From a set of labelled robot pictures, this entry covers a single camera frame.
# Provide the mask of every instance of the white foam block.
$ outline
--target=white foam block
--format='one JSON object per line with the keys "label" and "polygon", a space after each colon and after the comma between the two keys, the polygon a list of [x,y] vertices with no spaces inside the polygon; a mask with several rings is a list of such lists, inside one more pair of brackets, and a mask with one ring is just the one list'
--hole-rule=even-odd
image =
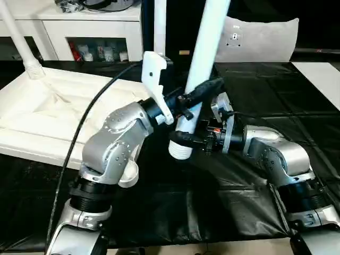
{"label": "white foam block", "polygon": [[[62,165],[83,112],[111,78],[49,68],[44,72],[41,80],[24,72],[0,90],[0,153]],[[148,97],[142,83],[113,83],[91,110],[68,166],[79,169],[84,143],[107,115]]]}

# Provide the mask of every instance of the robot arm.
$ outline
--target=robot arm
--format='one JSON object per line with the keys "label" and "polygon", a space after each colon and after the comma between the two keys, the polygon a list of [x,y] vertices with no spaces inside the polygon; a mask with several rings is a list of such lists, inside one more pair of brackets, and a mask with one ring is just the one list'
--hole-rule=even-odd
{"label": "robot arm", "polygon": [[236,126],[232,105],[224,92],[211,104],[215,118],[205,127],[203,137],[173,132],[171,138],[183,146],[206,152],[240,150],[268,173],[286,210],[290,227],[298,232],[291,245],[295,254],[340,254],[340,217],[324,193],[310,166],[305,149],[266,126]]}
{"label": "robot arm", "polygon": [[[166,58],[146,52],[142,80],[152,97],[133,102],[112,112],[103,127],[83,148],[83,162],[65,203],[62,215],[49,244],[47,255],[106,254],[107,238],[103,231],[112,212],[112,198],[117,184],[128,188],[138,180],[134,155],[154,128],[173,116],[193,118],[188,108],[202,102],[223,85],[223,79],[209,80],[184,95],[179,88],[165,97],[158,85]],[[122,183],[123,175],[130,175]]]}

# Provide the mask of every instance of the wire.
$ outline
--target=wire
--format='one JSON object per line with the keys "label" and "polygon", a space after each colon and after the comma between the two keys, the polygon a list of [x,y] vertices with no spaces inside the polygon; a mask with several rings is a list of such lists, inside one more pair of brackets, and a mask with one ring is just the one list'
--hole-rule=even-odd
{"label": "wire", "polygon": [[52,225],[53,225],[53,218],[54,218],[54,214],[55,214],[55,210],[56,210],[56,205],[57,205],[57,201],[58,201],[58,195],[59,195],[59,190],[60,190],[60,186],[62,184],[62,178],[63,178],[63,175],[65,173],[65,170],[66,170],[66,167],[67,167],[67,164],[69,163],[69,160],[70,160],[70,157],[71,157],[71,153],[73,151],[73,148],[74,148],[74,145],[75,145],[75,142],[78,138],[78,135],[80,133],[80,129],[81,127],[83,126],[86,118],[87,118],[87,115],[89,114],[89,112],[91,111],[93,105],[96,103],[96,101],[99,99],[99,97],[112,85],[112,83],[114,83],[116,80],[118,80],[123,74],[125,74],[127,71],[129,71],[130,69],[136,67],[136,66],[139,66],[141,65],[142,62],[138,62],[138,63],[135,63],[133,65],[130,65],[129,67],[125,68],[122,72],[120,72],[116,77],[112,78],[104,87],[102,87],[102,89],[95,95],[95,97],[92,99],[92,101],[90,102],[90,104],[88,105],[88,107],[86,108],[83,116],[81,117],[81,120],[79,121],[79,124],[77,126],[77,129],[74,133],[74,136],[73,136],[73,139],[71,141],[71,144],[70,144],[70,147],[69,147],[69,150],[66,154],[66,157],[65,157],[65,160],[64,160],[64,164],[63,164],[63,167],[62,167],[62,170],[61,170],[61,173],[60,173],[60,176],[59,176],[59,180],[58,180],[58,185],[57,185],[57,189],[55,191],[55,197],[54,197],[54,202],[53,202],[53,207],[52,207],[52,211],[51,211],[51,216],[50,216],[50,219],[49,219],[49,223],[48,223],[48,230],[47,230],[47,238],[46,238],[46,246],[45,246],[45,252],[47,252],[47,248],[48,248],[48,243],[49,243],[49,240],[51,238],[51,232],[52,232]]}

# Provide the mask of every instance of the white pipe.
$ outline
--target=white pipe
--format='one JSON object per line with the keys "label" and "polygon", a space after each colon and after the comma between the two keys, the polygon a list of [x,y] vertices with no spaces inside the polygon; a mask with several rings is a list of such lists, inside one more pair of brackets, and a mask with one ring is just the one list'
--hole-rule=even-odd
{"label": "white pipe", "polygon": [[39,61],[33,56],[24,36],[20,33],[19,28],[15,24],[13,15],[11,14],[6,1],[0,0],[0,14],[11,33],[12,40],[23,60],[23,65],[32,79],[38,79],[45,76],[43,68]]}
{"label": "white pipe", "polygon": [[[188,81],[185,87],[186,94],[192,92],[196,86],[210,78],[230,2],[231,0],[206,1],[189,70]],[[194,118],[190,121],[183,116],[180,117],[176,130],[193,133],[201,107],[202,103],[190,109],[194,114]],[[191,152],[192,148],[180,146],[179,144],[170,141],[169,153],[174,158],[187,159],[190,157]]]}
{"label": "white pipe", "polygon": [[166,1],[155,0],[154,51],[165,56]]}

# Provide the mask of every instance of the black plastic sheet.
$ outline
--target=black plastic sheet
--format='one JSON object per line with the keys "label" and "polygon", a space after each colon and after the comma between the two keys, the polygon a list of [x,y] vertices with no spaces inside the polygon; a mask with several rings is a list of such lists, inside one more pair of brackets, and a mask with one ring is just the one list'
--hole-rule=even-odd
{"label": "black plastic sheet", "polygon": [[[20,63],[2,63],[0,86],[22,72]],[[44,66],[113,77],[126,65],[45,62]],[[340,114],[291,64],[217,64],[236,111],[264,116],[305,147],[316,174],[340,209]],[[140,69],[124,79],[140,81]],[[211,114],[209,102],[202,118]],[[244,124],[265,125],[242,119]],[[236,241],[289,235],[282,208],[267,173],[239,152],[186,161],[168,153],[168,133],[156,130],[143,145],[136,186],[119,188],[109,221],[112,248]],[[0,155],[0,251],[42,251],[61,168]],[[57,215],[68,198],[67,170]]]}

